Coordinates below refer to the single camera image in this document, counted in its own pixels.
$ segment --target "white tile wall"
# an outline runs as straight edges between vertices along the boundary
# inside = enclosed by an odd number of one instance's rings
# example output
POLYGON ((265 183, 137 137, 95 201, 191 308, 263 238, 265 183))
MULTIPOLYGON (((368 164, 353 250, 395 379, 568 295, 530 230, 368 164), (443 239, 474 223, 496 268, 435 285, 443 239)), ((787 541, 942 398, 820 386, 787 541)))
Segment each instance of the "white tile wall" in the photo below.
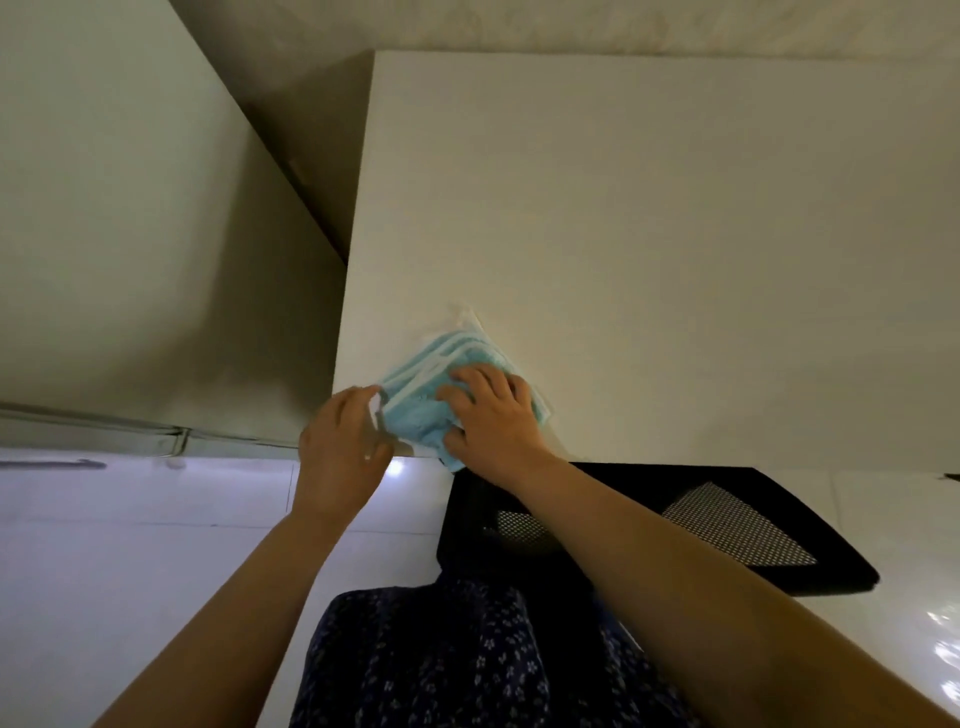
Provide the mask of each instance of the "white tile wall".
MULTIPOLYGON (((0 728, 91 723, 282 518, 294 476, 280 461, 107 462, 0 471, 0 728)), ((427 461, 392 468, 321 570, 261 726, 287 724, 335 595, 437 577, 450 480, 427 461)))
MULTIPOLYGON (((89 724, 282 517, 297 474, 277 461, 108 465, 0 471, 0 728, 89 724)), ((960 641, 960 483, 924 473, 767 474, 881 574, 871 594, 803 604, 960 715, 943 689, 960 684, 960 668, 937 655, 949 659, 943 644, 960 641)), ((451 480, 436 461, 396 460, 324 565, 261 726, 286 724, 333 596, 436 577, 451 480)))

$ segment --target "mesh panel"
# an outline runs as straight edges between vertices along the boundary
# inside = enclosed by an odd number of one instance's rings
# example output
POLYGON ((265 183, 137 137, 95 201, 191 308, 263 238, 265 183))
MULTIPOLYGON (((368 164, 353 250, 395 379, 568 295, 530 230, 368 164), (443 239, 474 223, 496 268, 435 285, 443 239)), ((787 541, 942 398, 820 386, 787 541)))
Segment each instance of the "mesh panel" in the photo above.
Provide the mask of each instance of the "mesh panel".
POLYGON ((750 567, 809 566, 817 560, 740 498, 704 483, 663 517, 750 567))
POLYGON ((496 534, 507 546, 518 550, 548 551, 560 545, 553 534, 529 513, 497 511, 496 534))

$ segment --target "right hand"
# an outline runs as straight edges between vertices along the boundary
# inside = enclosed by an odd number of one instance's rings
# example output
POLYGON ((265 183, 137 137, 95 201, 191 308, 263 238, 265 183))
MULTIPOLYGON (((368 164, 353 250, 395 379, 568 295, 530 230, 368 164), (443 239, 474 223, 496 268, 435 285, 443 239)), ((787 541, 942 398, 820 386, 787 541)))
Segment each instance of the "right hand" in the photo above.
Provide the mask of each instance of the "right hand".
POLYGON ((437 399, 449 404, 463 424, 446 433, 444 445, 468 468, 512 491, 531 470, 557 459, 540 435, 523 377, 492 364, 471 364, 450 372, 450 378, 464 382, 472 399, 452 384, 437 389, 437 399))

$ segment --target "hand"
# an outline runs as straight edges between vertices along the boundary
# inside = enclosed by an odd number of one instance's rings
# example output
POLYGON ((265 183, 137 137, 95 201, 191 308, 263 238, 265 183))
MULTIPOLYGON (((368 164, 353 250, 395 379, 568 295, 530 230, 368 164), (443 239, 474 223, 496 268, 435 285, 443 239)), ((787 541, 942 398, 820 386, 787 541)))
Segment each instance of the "hand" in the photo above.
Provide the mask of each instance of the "hand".
POLYGON ((347 528, 373 495, 394 456, 393 445, 371 448, 365 437, 368 405, 379 389, 350 387, 334 395, 300 434, 292 515, 347 528))
POLYGON ((444 445, 468 468, 507 490, 513 490, 531 469, 557 458, 540 435, 534 417, 530 385, 521 376, 506 375, 491 364, 454 370, 450 377, 464 382, 445 384, 436 397, 450 405, 464 428, 452 428, 444 445))

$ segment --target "forearm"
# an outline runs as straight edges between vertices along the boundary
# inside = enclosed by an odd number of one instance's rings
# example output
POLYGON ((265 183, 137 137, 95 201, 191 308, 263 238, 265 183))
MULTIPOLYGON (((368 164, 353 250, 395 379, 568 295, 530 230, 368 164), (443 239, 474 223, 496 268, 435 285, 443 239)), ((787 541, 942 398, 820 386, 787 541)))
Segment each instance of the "forearm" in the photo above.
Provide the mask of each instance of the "forearm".
POLYGON ((953 725, 792 599, 573 466, 544 459, 510 489, 720 728, 953 725))
POLYGON ((287 516, 95 724, 253 726, 343 532, 287 516))

